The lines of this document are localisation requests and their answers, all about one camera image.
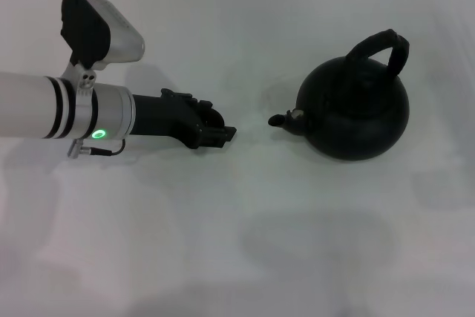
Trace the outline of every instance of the black kettle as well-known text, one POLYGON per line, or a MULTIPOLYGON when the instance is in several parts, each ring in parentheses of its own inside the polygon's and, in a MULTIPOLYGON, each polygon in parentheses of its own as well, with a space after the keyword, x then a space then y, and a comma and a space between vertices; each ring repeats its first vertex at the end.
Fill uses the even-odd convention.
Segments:
POLYGON ((409 42, 386 30, 356 45, 345 57, 318 66, 304 81, 297 104, 269 125, 305 135, 319 151, 339 160, 378 156, 402 136, 409 100, 398 75, 409 56, 409 42), (372 55, 392 48, 389 64, 372 55))

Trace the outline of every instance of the kettle spout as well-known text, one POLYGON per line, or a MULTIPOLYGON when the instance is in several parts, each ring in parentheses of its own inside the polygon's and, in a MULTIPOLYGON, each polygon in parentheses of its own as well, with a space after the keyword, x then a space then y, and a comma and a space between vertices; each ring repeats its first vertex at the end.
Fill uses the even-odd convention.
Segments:
POLYGON ((277 114, 271 117, 268 123, 294 135, 305 135, 307 132, 307 116, 300 109, 287 111, 285 115, 277 114))

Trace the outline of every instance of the black cable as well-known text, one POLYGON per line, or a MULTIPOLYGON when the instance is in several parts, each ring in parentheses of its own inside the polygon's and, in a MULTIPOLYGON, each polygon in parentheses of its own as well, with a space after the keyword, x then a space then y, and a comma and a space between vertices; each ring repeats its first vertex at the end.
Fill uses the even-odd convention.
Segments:
POLYGON ((117 156, 125 148, 125 139, 122 140, 122 146, 120 147, 119 151, 112 152, 111 150, 104 150, 103 148, 91 148, 91 155, 96 156, 117 156))
POLYGON ((119 151, 113 152, 111 156, 116 156, 124 151, 125 148, 125 139, 122 139, 122 146, 120 147, 119 151))

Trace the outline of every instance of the white table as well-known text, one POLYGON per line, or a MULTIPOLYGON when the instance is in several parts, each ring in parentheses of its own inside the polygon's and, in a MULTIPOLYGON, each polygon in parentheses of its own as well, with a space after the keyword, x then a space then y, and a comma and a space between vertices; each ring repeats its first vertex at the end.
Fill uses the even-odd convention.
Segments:
MULTIPOLYGON (((1 139, 0 316, 474 314, 473 0, 111 1, 146 52, 99 81, 210 100, 237 136, 77 161, 67 141, 1 139), (266 124, 388 28, 411 43, 388 153, 335 163, 266 124)), ((60 4, 0 0, 2 71, 60 75, 60 4)))

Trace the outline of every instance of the green led ring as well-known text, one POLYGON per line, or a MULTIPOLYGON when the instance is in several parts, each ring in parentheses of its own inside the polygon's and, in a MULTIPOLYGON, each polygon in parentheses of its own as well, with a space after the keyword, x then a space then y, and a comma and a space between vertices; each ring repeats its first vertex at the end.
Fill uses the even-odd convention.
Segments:
POLYGON ((103 129, 96 130, 94 133, 92 133, 92 138, 93 139, 101 139, 103 138, 107 133, 103 129))

